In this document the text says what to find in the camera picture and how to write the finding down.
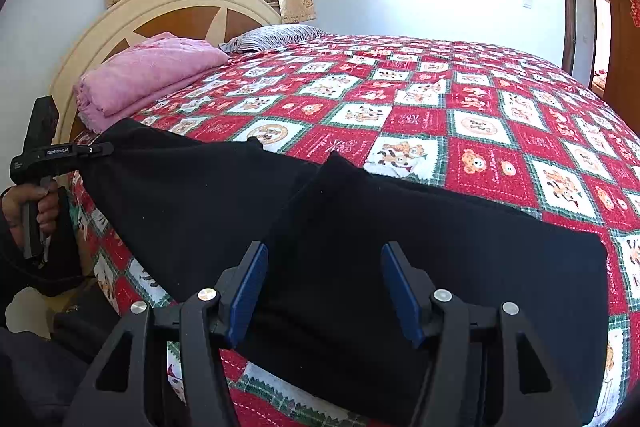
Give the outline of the dark sleeve left forearm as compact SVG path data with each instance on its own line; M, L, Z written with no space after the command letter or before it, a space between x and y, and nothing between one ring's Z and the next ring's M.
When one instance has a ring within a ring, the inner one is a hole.
M46 259L37 263L24 257L25 232L21 208L38 207L39 230L50 239ZM55 183L43 188L14 185L1 194L1 306L27 287L53 297L84 279L66 191Z

